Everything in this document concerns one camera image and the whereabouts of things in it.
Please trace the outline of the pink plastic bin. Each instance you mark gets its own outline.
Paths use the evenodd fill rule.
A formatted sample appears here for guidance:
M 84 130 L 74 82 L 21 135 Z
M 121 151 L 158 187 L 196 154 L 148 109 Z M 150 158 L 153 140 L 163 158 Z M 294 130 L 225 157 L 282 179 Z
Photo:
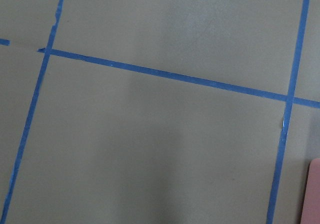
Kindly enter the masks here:
M 320 159 L 310 162 L 303 200 L 301 224 L 320 223 Z

